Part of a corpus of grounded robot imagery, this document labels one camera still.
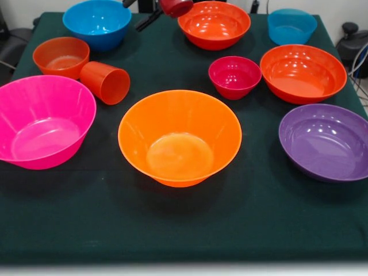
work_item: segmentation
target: red bowl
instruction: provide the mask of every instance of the red bowl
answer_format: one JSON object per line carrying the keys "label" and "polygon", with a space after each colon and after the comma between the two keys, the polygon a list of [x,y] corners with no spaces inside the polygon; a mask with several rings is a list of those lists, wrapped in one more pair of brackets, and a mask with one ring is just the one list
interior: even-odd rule
{"label": "red bowl", "polygon": [[182,32],[194,45],[211,51],[237,43],[249,30],[251,19],[241,8],[219,1],[195,3],[179,17]]}
{"label": "red bowl", "polygon": [[208,69],[216,90],[226,99],[241,99],[260,81],[259,66],[241,56],[226,56],[215,60]]}
{"label": "red bowl", "polygon": [[296,105],[314,104],[346,84],[344,65],[331,54],[307,45],[283,45],[266,52],[260,69],[269,89]]}

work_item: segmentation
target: purple bowl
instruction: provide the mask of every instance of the purple bowl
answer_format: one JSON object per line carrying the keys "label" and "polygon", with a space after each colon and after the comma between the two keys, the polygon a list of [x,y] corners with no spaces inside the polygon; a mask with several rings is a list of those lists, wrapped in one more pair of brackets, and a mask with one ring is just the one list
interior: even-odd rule
{"label": "purple bowl", "polygon": [[304,173],[324,182],[368,177],[368,122],[334,105],[299,106],[284,116],[279,139]]}

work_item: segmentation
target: green tablecloth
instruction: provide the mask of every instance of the green tablecloth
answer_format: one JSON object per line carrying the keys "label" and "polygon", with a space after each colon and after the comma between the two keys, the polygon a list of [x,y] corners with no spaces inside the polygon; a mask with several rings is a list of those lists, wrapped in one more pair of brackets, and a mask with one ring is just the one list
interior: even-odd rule
{"label": "green tablecloth", "polygon": [[[368,257],[368,181],[329,185],[299,172],[277,136],[295,106],[261,81],[239,101],[221,98],[207,75],[214,59],[256,62],[274,47],[266,16],[233,47],[208,52],[190,44],[177,22],[162,16],[141,33],[133,25],[114,51],[91,59],[126,69],[131,89],[120,104],[98,101],[81,149],[47,171],[0,164],[0,262],[74,263],[178,260],[320,260]],[[336,55],[326,29],[309,44]],[[33,50],[70,35],[61,13],[43,14],[14,79],[40,74]],[[200,185],[172,189],[137,172],[123,158],[117,128],[135,102],[169,89],[191,89],[224,101],[238,116],[243,142],[235,160]],[[365,116],[351,84],[326,103]]]}

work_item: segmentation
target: blue bowl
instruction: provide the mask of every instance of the blue bowl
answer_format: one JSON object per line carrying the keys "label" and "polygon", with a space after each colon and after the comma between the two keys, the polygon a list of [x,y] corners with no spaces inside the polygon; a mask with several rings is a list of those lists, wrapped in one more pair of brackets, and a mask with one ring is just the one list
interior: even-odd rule
{"label": "blue bowl", "polygon": [[108,51],[120,44],[132,18],[129,9],[114,0],[89,0],[69,8],[64,26],[93,51]]}
{"label": "blue bowl", "polygon": [[278,45],[305,44],[317,28],[316,19],[296,9],[281,9],[271,13],[267,22],[269,36]]}

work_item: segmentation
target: magenta bowl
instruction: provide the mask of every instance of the magenta bowl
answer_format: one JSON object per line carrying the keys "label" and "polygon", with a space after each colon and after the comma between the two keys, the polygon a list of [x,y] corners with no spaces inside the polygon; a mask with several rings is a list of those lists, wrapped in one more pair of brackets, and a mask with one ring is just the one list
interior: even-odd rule
{"label": "magenta bowl", "polygon": [[0,87],[0,160],[32,170],[58,166],[81,146],[96,115],[91,91],[63,76]]}
{"label": "magenta bowl", "polygon": [[310,104],[282,119],[279,139],[289,158],[308,176],[324,182],[368,177],[368,122],[334,105]]}
{"label": "magenta bowl", "polygon": [[216,90],[226,99],[241,99],[259,83],[262,72],[250,59],[226,56],[215,60],[208,69]]}

